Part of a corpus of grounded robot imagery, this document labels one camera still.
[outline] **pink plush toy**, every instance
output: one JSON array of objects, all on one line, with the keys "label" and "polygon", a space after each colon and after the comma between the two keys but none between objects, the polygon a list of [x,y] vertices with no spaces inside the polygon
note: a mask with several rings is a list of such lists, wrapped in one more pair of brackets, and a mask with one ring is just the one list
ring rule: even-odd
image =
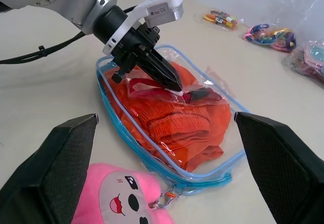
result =
[{"label": "pink plush toy", "polygon": [[159,183],[149,173],[93,164],[72,224],[173,224],[166,210],[148,207],[160,195]]}]

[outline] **black cable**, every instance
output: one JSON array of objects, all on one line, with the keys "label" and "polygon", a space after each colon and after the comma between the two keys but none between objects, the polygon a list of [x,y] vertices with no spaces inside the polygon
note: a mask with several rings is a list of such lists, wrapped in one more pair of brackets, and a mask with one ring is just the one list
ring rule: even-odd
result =
[{"label": "black cable", "polygon": [[124,12],[127,14],[127,13],[129,13],[130,11],[133,11],[133,9],[136,7],[136,5],[135,6],[132,6],[132,7],[129,7],[129,8],[127,8],[127,9],[125,9],[124,10]]},{"label": "black cable", "polygon": [[46,48],[46,49],[44,49],[43,46],[40,46],[39,47],[40,51],[38,51],[38,52],[30,53],[30,54],[23,55],[23,56],[16,57],[16,58],[0,60],[0,64],[21,64],[21,63],[32,62],[37,59],[46,57],[52,53],[55,53],[55,52],[65,48],[66,46],[70,45],[71,43],[75,42],[76,40],[83,38],[84,36],[85,36],[85,34],[81,31],[75,37],[73,37],[70,40],[67,40],[63,43],[60,43],[58,45],[55,45],[53,47]]}]

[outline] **plastic bag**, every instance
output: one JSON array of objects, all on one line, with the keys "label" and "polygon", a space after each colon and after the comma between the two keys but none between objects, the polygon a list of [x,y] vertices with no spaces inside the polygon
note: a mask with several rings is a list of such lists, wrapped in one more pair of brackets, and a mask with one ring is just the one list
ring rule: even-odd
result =
[{"label": "plastic bag", "polygon": [[283,52],[291,52],[297,45],[291,29],[270,27],[268,24],[251,27],[243,36],[243,39],[256,45],[269,46]]},{"label": "plastic bag", "polygon": [[[181,71],[184,71],[183,67],[177,63],[171,62],[171,65],[175,68],[181,68]],[[127,74],[125,79],[128,95],[132,100],[142,98],[142,100],[158,100],[159,102],[172,102],[177,105],[186,106],[227,104],[226,100],[215,92],[211,85],[204,83],[202,77],[182,85],[181,92],[164,88],[137,67],[135,67],[130,74]]]},{"label": "plastic bag", "polygon": [[254,11],[254,19],[246,15],[247,26],[269,24],[278,28],[287,27],[294,31],[298,43],[318,40],[324,37],[321,21],[324,18],[322,7],[324,0],[260,0]]},{"label": "plastic bag", "polygon": [[[223,127],[212,127],[213,131],[218,131],[220,134],[216,134],[216,140],[211,140],[213,146],[211,148],[208,147],[211,141],[206,143],[202,140],[201,145],[205,144],[205,148],[199,144],[191,143],[192,139],[199,142],[202,136],[211,139],[208,137],[211,129],[211,113],[206,107],[213,107],[214,105],[192,106],[196,108],[188,109],[184,105],[178,104],[176,108],[173,107],[170,111],[172,104],[176,103],[171,102],[169,105],[161,107],[161,105],[152,103],[150,100],[145,102],[138,100],[133,104],[120,99],[120,95],[130,99],[127,82],[124,81],[125,85],[122,90],[116,90],[110,80],[109,73],[117,67],[111,62],[111,58],[102,58],[97,63],[98,85],[117,132],[142,159],[148,170],[157,172],[170,185],[174,184],[178,188],[195,191],[230,182],[231,169],[245,156],[240,135],[233,120],[233,113],[238,110],[247,110],[180,51],[171,46],[159,47],[157,51],[166,60],[185,67],[194,78],[203,78],[201,81],[211,86],[224,99],[226,104],[217,106],[219,107],[218,111],[226,113],[226,117],[222,118],[223,115],[216,117]],[[183,133],[189,133],[188,137],[183,137]],[[195,155],[202,157],[190,161],[194,158],[192,156]]]},{"label": "plastic bag", "polygon": [[286,59],[291,70],[324,82],[324,41],[300,45]]},{"label": "plastic bag", "polygon": [[223,30],[234,30],[238,26],[238,21],[234,16],[224,11],[210,8],[195,14],[195,20],[209,27]]}]

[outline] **plush toy mouth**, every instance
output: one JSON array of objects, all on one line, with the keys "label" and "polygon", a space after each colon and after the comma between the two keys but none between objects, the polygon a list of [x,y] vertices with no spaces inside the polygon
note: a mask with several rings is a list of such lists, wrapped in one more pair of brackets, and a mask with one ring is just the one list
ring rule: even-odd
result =
[{"label": "plush toy mouth", "polygon": [[117,213],[117,214],[123,214],[124,213],[122,212],[122,203],[121,201],[119,200],[119,195],[115,198],[113,198],[111,201],[110,201],[110,209],[112,212],[114,213]]}]

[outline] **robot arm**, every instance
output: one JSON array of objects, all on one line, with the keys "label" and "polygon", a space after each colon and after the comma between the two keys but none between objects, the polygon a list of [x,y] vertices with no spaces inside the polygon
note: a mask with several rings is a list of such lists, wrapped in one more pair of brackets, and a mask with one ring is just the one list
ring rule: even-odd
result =
[{"label": "robot arm", "polygon": [[28,5],[53,10],[106,44],[104,53],[112,54],[120,67],[113,76],[115,82],[138,65],[160,84],[179,91],[182,86],[177,72],[154,46],[159,40],[156,26],[180,19],[182,1],[147,0],[127,16],[116,6],[117,0],[0,0],[0,13]]}]

